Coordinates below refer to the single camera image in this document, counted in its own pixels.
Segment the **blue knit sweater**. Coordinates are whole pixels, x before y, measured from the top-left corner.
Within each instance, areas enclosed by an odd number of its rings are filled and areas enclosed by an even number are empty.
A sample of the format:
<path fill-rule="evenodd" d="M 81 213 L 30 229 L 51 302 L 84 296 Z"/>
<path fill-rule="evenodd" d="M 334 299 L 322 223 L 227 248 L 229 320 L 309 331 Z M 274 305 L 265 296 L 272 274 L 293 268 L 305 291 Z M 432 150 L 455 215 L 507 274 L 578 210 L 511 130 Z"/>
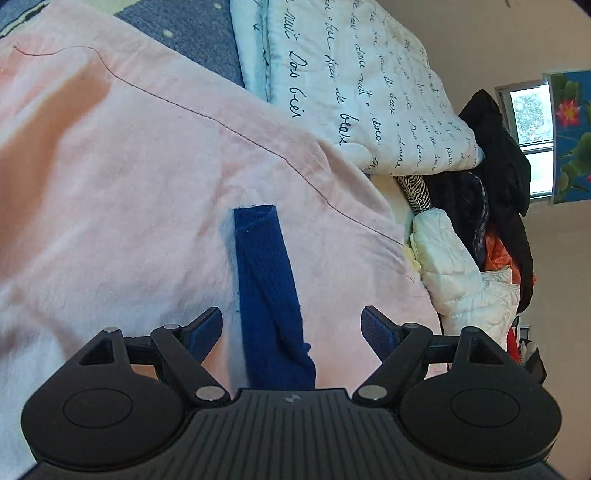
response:
<path fill-rule="evenodd" d="M 276 206 L 233 210 L 242 348 L 249 386 L 313 390 L 301 305 Z"/>

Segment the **white puffer jacket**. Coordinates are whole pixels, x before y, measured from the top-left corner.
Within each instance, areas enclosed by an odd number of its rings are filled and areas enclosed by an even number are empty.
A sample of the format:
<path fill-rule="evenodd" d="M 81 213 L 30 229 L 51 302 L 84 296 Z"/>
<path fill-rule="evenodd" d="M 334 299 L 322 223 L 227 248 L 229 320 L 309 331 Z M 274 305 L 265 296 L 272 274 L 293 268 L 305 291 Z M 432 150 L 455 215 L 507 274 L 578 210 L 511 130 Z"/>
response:
<path fill-rule="evenodd" d="M 447 213 L 438 208 L 415 216 L 410 242 L 443 332 L 458 336 L 465 327 L 478 327 L 506 348 L 520 302 L 511 268 L 481 271 Z"/>

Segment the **orange garment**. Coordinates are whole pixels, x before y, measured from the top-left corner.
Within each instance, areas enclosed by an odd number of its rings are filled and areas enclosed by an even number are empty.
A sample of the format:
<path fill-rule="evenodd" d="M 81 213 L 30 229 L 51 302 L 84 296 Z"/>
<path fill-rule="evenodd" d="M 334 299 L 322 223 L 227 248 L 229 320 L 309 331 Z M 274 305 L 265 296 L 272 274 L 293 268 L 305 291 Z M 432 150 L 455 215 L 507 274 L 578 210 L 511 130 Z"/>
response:
<path fill-rule="evenodd" d="M 484 271 L 489 272 L 496 281 L 501 283 L 520 285 L 522 283 L 520 267 L 493 229 L 485 233 L 485 242 Z"/>

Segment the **black garment by window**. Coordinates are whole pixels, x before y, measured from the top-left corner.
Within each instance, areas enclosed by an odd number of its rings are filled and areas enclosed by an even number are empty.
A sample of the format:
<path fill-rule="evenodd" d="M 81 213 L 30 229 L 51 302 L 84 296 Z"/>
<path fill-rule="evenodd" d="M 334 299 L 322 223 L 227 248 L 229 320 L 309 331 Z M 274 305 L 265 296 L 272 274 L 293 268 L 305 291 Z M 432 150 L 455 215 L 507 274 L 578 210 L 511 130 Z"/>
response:
<path fill-rule="evenodd" d="M 473 130 L 484 159 L 471 170 L 426 177 L 430 199 L 447 213 L 479 268 L 486 263 L 486 232 L 497 235 L 520 274 L 517 312 L 522 313 L 534 289 L 533 258 L 522 221 L 531 200 L 531 165 L 487 91 L 475 93 L 460 118 Z"/>

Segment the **pink bed cover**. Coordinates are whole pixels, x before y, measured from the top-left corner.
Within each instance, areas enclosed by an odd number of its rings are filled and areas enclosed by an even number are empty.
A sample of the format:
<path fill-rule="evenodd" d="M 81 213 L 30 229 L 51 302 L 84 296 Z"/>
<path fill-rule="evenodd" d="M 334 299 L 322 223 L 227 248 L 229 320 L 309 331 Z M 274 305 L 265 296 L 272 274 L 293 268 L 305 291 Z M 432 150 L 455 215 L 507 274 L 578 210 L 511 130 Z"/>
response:
<path fill-rule="evenodd" d="M 79 1 L 1 42 L 1 475 L 33 465 L 28 398 L 106 326 L 221 310 L 205 367 L 247 375 L 233 212 L 273 205 L 320 387 L 378 364 L 360 316 L 440 321 L 363 173 L 248 91 Z"/>

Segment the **window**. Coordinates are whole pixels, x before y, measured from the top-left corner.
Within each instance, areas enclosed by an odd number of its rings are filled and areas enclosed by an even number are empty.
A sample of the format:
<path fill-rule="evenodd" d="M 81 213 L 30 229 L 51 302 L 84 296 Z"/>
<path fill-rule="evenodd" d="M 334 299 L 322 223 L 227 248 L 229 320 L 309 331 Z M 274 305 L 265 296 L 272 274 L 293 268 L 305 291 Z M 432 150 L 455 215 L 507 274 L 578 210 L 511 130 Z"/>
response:
<path fill-rule="evenodd" d="M 505 124 L 531 165 L 534 200 L 550 198 L 554 183 L 554 125 L 549 85 L 544 80 L 495 89 Z"/>

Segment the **white script print quilt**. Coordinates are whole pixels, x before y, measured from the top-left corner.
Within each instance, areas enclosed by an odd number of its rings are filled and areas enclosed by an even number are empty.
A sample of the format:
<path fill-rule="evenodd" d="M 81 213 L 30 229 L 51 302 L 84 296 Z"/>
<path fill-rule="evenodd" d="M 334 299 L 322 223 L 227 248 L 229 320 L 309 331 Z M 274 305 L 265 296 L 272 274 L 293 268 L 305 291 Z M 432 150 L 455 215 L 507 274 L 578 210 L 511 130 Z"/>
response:
<path fill-rule="evenodd" d="M 422 42 L 376 1 L 233 1 L 245 88 L 367 174 L 470 170 L 484 157 Z"/>

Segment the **lotus flower curtain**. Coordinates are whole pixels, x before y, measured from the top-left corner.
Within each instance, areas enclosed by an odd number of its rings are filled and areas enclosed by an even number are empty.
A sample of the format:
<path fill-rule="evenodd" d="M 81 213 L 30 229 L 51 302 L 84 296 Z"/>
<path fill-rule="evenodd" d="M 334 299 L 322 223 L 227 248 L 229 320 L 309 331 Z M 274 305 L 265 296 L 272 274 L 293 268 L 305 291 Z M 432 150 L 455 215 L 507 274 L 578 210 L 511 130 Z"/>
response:
<path fill-rule="evenodd" d="M 553 113 L 554 204 L 590 199 L 589 70 L 547 76 Z"/>

